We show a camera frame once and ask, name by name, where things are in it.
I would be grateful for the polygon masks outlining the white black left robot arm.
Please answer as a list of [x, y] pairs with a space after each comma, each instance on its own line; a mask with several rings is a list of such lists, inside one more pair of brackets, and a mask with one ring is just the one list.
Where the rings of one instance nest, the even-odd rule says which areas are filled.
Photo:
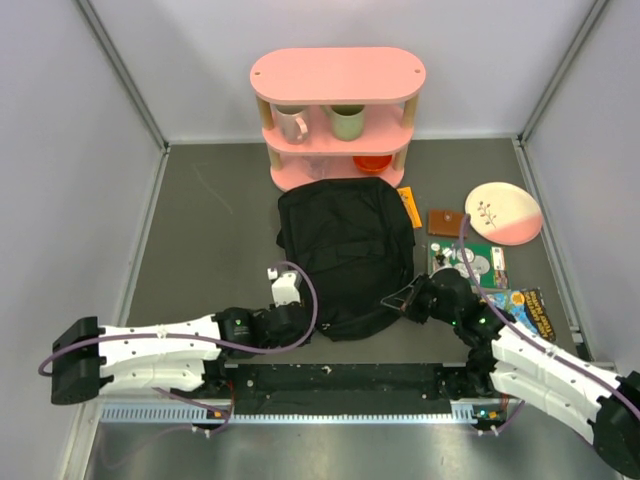
[[294, 301], [148, 327], [102, 326], [97, 317], [84, 317], [53, 342], [39, 373], [50, 378], [50, 401], [57, 406], [146, 389], [212, 397], [226, 387], [227, 361], [302, 346], [317, 316], [316, 306]]

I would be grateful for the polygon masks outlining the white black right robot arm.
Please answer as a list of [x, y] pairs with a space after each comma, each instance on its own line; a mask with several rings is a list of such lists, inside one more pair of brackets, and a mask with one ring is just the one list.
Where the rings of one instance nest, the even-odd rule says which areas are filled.
[[571, 428], [618, 473], [638, 478], [638, 372], [616, 374], [545, 340], [453, 268], [419, 275], [381, 303], [416, 323], [449, 324], [470, 349], [474, 393], [524, 401]]

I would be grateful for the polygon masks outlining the black student backpack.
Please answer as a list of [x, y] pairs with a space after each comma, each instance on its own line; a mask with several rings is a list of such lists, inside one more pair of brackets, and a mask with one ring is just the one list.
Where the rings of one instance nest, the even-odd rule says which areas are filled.
[[377, 178], [327, 179], [294, 188], [277, 203], [276, 243], [310, 278], [317, 329], [356, 341], [391, 326], [399, 314], [385, 297], [414, 277], [413, 226], [397, 190]]

